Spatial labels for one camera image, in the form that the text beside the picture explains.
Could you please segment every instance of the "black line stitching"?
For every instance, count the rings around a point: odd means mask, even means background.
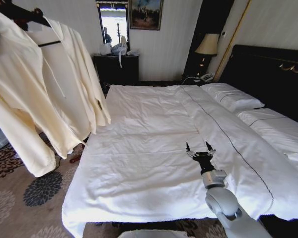
[[[271,195],[271,197],[272,197],[272,203],[271,203],[271,205],[270,205],[270,207],[269,207],[269,209],[267,210],[267,211],[269,211],[270,210],[270,208],[273,206],[273,203],[274,203],[274,196],[273,196],[273,194],[272,194],[272,192],[270,191],[270,189],[268,188],[268,186],[267,186],[267,184],[265,183],[265,181],[263,180],[263,178],[258,174],[258,172],[244,159],[244,157],[242,156],[242,154],[236,149],[236,147],[234,146],[234,144],[233,144],[233,142],[231,141],[231,139],[230,139],[230,137],[226,134],[226,132],[221,128],[221,126],[219,125],[219,123],[213,118],[213,116],[211,116],[209,113],[207,113],[205,110],[204,110],[204,108],[198,103],[198,102],[196,102],[192,97],[191,97],[191,95],[187,92],[187,91],[185,91],[185,89],[182,87],[182,86],[180,86],[182,89],[183,89],[183,91],[184,92],[186,92],[189,96],[190,96],[190,98],[192,99],[192,101],[193,102],[195,102],[196,104],[198,104],[199,106],[200,106],[200,108],[207,114],[207,115],[209,115],[214,121],[215,121],[215,123],[218,125],[218,127],[221,129],[221,131],[227,136],[227,138],[229,139],[229,141],[230,141],[230,143],[231,143],[231,145],[232,145],[232,147],[234,148],[234,150],[241,156],[241,158],[243,159],[243,161],[257,174],[257,176],[262,180],[262,182],[264,183],[264,185],[266,186],[266,188],[267,188],[267,190],[268,190],[268,192],[270,193],[270,195]]]
[[[268,120],[268,119],[280,119],[280,118],[260,118],[260,119],[257,119],[255,121],[253,121],[250,125],[248,126],[252,126],[255,122],[259,121],[259,120]]]
[[[220,102],[223,100],[223,98],[231,95],[240,95],[240,94],[246,94],[246,93],[232,93],[232,94],[226,94],[224,97],[221,98]]]

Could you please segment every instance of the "headboard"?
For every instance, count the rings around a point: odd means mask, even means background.
[[[298,51],[235,45],[219,80],[298,121]]]

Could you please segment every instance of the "floral carpet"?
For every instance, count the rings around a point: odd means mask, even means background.
[[[0,238],[71,238],[61,220],[62,203],[79,162],[78,145],[60,166],[40,178],[33,177],[11,146],[0,150]],[[84,238],[117,238],[122,232],[139,229],[186,231],[196,238],[225,238],[216,219],[177,220],[156,223],[88,223]]]

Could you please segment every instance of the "clothes hanger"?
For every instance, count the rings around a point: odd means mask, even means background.
[[[28,22],[36,22],[51,27],[48,21],[43,17],[41,9],[36,8],[34,11],[25,10],[12,3],[12,0],[0,0],[0,12],[6,17],[13,20],[21,29],[28,30]],[[61,41],[53,41],[38,45],[39,47],[60,43]]]

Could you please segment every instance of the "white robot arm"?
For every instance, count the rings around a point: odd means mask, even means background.
[[[203,184],[207,189],[205,201],[223,225],[227,237],[271,238],[265,228],[245,212],[235,195],[224,188],[226,173],[212,166],[211,159],[215,150],[207,142],[206,145],[209,152],[195,153],[190,151],[187,143],[187,153],[200,163]]]

